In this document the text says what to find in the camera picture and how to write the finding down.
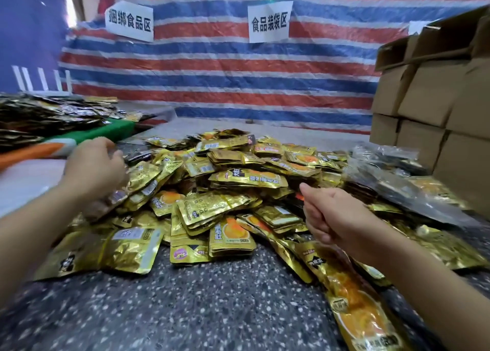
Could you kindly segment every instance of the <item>person's right hand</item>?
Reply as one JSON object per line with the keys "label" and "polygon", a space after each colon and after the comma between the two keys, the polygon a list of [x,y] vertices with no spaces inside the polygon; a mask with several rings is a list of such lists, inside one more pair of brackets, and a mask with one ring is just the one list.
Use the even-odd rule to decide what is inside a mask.
{"label": "person's right hand", "polygon": [[114,143],[105,137],[82,142],[73,150],[65,165],[60,186],[74,193],[82,202],[105,197],[127,183],[122,151],[109,156]]}
{"label": "person's right hand", "polygon": [[336,244],[354,259],[377,266],[387,249],[408,241],[358,199],[339,188],[300,185],[306,225],[322,244]]}

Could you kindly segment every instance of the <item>striped tarp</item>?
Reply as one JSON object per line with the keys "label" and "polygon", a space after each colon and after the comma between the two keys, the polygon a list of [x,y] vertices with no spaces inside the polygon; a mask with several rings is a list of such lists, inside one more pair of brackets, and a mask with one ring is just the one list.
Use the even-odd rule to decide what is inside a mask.
{"label": "striped tarp", "polygon": [[[99,13],[119,0],[101,0]],[[293,0],[290,38],[249,44],[247,7],[279,0],[126,0],[154,9],[155,42],[103,16],[69,36],[60,66],[76,93],[171,105],[177,114],[368,133],[377,48],[488,0]]]}

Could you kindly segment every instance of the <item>green mat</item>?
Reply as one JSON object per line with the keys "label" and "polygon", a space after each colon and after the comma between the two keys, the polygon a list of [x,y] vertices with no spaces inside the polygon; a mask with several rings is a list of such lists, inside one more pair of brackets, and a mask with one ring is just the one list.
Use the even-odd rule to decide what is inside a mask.
{"label": "green mat", "polygon": [[69,132],[63,135],[58,135],[48,139],[55,138],[71,138],[74,139],[77,144],[82,143],[87,139],[93,139],[97,137],[106,137],[113,142],[118,142],[122,139],[130,137],[134,131],[135,122],[126,121],[126,120],[116,120],[116,119],[108,119],[111,124],[104,125],[91,130],[84,130],[78,132]]}

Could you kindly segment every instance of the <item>sign reading 食品装袋区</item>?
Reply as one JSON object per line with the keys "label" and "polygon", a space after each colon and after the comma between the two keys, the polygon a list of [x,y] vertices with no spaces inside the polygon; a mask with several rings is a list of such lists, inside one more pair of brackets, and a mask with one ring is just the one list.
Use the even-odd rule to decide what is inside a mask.
{"label": "sign reading \u98df\u54c1\u88c5\u888b\u533a", "polygon": [[289,38],[292,1],[248,7],[248,42],[270,42]]}
{"label": "sign reading \u98df\u54c1\u88c5\u888b\u533a", "polygon": [[153,41],[153,8],[128,1],[116,2],[105,11],[108,32],[142,41]]}

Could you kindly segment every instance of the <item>stack of cardboard boxes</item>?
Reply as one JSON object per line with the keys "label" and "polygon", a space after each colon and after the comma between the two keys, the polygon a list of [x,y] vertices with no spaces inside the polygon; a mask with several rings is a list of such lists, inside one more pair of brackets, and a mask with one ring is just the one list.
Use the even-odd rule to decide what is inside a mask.
{"label": "stack of cardboard boxes", "polygon": [[420,150],[419,162],[490,218],[490,8],[383,45],[371,142]]}

